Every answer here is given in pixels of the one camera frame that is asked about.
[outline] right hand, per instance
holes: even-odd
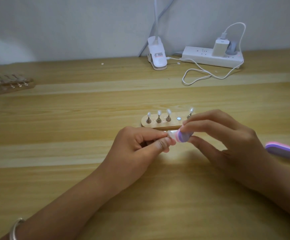
[[[188,142],[227,176],[250,189],[259,191],[271,187],[278,162],[264,149],[254,130],[240,124],[221,110],[211,110],[191,116],[183,122],[181,132],[206,132],[221,141],[227,150],[219,151],[200,137]]]

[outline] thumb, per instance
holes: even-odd
[[[215,167],[223,168],[224,157],[221,151],[197,136],[191,136],[188,142],[192,143]]]
[[[157,157],[164,150],[168,149],[170,145],[172,145],[172,140],[169,137],[164,137],[137,150],[136,153],[139,157],[149,160],[149,163],[151,163],[155,157]]]

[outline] power outlet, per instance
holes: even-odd
[[[206,65],[215,65],[222,66],[228,68],[239,68],[240,64],[243,62],[243,54],[239,51],[235,56],[226,55],[223,57],[212,56],[213,49],[209,48],[200,48],[200,47],[192,47],[186,46],[182,59],[192,59],[196,63],[206,64]]]

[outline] left hand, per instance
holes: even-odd
[[[138,180],[161,152],[176,141],[167,132],[145,127],[121,129],[104,161],[97,168],[105,187],[114,195]]]

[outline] hand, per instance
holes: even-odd
[[[220,110],[191,116],[183,122],[181,132],[206,132],[221,141],[227,150],[219,151],[202,138],[189,142],[229,177],[253,190],[270,187],[276,176],[277,162],[267,153],[254,130]]]
[[[114,194],[139,179],[161,152],[176,141],[166,132],[145,127],[121,129],[104,161],[97,168],[102,181]]]

